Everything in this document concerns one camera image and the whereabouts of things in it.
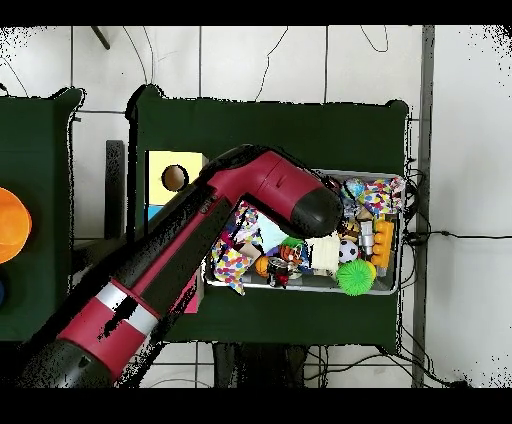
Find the silver band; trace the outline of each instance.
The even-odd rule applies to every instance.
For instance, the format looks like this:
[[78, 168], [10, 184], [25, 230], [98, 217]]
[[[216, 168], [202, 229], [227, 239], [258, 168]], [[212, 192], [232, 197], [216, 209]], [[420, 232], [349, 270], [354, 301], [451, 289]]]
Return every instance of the silver band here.
[[[121, 304], [121, 302], [127, 297], [128, 296], [122, 290], [117, 288], [112, 283], [108, 283], [96, 295], [96, 299], [98, 299], [101, 303], [103, 303], [107, 308], [109, 308], [112, 311], [115, 311], [116, 308]], [[158, 320], [155, 318], [155, 316], [141, 305], [137, 305], [135, 311], [133, 311], [130, 317], [123, 321], [126, 321], [133, 328], [135, 328], [137, 331], [144, 334], [145, 336], [149, 335], [149, 333], [151, 333], [151, 330], [153, 330], [153, 328], [158, 323]]]

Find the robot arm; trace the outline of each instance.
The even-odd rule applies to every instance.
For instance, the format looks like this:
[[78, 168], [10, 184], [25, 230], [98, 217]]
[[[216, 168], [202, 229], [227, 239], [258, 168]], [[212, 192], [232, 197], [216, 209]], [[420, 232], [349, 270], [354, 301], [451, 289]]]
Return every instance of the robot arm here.
[[226, 152], [159, 211], [144, 237], [108, 258], [112, 266], [101, 290], [32, 357], [19, 384], [112, 386], [242, 199], [302, 238], [330, 234], [343, 214], [328, 182], [292, 158], [252, 145]]

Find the yellow square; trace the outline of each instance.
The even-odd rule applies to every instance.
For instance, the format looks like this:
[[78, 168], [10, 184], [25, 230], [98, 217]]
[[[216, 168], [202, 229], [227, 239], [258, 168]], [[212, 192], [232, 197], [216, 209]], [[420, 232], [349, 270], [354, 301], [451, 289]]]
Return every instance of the yellow square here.
[[163, 206], [176, 195], [176, 192], [167, 190], [162, 184], [162, 173], [169, 165], [181, 165], [185, 168], [191, 183], [199, 176], [199, 171], [207, 162], [202, 153], [150, 151], [149, 204]]

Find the colorful polka dot fabric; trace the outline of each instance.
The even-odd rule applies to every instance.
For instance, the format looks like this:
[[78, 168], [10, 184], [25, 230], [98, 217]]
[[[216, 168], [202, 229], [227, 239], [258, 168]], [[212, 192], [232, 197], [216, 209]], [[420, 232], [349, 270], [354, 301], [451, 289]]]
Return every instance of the colorful polka dot fabric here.
[[400, 192], [405, 189], [405, 181], [400, 177], [379, 179], [367, 183], [359, 201], [377, 218], [380, 214], [395, 214], [402, 208]]
[[[235, 228], [239, 230], [235, 234], [235, 242], [252, 243], [256, 246], [262, 244], [259, 232], [258, 211], [242, 202], [235, 212]], [[254, 260], [233, 249], [228, 243], [219, 238], [212, 248], [212, 261], [214, 276], [219, 281], [224, 281], [229, 287], [240, 295], [245, 295], [240, 277], [250, 268]]]

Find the green surface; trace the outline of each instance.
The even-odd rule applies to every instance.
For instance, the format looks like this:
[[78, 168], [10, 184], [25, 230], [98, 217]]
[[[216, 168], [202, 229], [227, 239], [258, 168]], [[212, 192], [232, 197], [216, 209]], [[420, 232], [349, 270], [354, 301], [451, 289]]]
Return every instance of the green surface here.
[[7, 297], [0, 340], [24, 341], [67, 294], [70, 196], [67, 128], [82, 92], [54, 99], [0, 97], [0, 187], [15, 193], [32, 217], [21, 253], [0, 264]]
[[[402, 101], [322, 106], [164, 99], [148, 86], [133, 115], [137, 224], [143, 217], [146, 150], [214, 158], [239, 144], [263, 144], [281, 146], [311, 168], [403, 175], [407, 113]], [[180, 318], [168, 340], [378, 344], [395, 351], [397, 294], [354, 298], [250, 288], [246, 293], [207, 286], [199, 313]]]

